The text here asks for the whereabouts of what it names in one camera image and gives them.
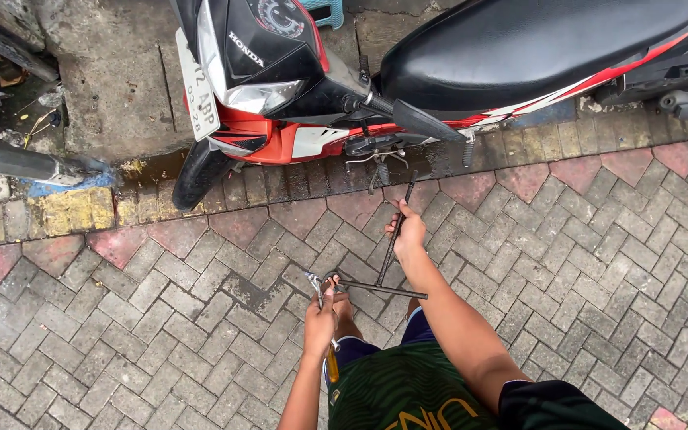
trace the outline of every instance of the blue stool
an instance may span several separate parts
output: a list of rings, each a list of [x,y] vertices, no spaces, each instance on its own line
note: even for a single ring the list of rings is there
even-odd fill
[[[344,24],[344,6],[342,0],[299,0],[302,6],[312,15],[315,25],[330,25],[338,30]]]

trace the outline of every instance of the person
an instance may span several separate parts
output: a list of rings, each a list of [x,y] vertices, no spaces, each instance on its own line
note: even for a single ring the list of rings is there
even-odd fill
[[[339,380],[329,382],[325,402],[330,430],[626,429],[575,386],[528,378],[493,327],[430,260],[420,216],[405,200],[392,204],[405,215],[395,255],[410,285],[428,298],[411,300],[401,344],[381,350],[362,339],[346,293],[327,288],[322,308],[313,297],[299,370],[278,429],[317,428],[320,378],[332,336],[341,349]],[[396,219],[395,214],[385,226],[387,235]],[[326,285],[337,282],[334,276]]]

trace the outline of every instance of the motorcycle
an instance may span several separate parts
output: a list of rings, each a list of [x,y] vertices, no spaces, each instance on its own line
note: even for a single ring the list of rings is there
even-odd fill
[[[298,0],[171,0],[195,142],[174,206],[238,163],[385,160],[595,90],[688,119],[688,0],[467,0],[395,44],[371,75],[326,51]]]

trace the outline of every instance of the brick pavement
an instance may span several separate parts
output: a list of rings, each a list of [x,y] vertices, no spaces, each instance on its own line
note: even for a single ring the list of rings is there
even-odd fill
[[[302,270],[373,281],[405,186],[0,246],[0,428],[274,428]],[[688,425],[688,143],[424,181],[426,249],[535,380]],[[398,264],[385,284],[410,288]],[[351,291],[395,345],[407,300]],[[327,407],[321,386],[320,427]]]

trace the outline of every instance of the motorcycle seat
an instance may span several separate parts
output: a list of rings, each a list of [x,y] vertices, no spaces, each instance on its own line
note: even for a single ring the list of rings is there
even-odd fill
[[[381,63],[382,92],[421,109],[525,103],[646,54],[688,25],[688,0],[468,0]]]

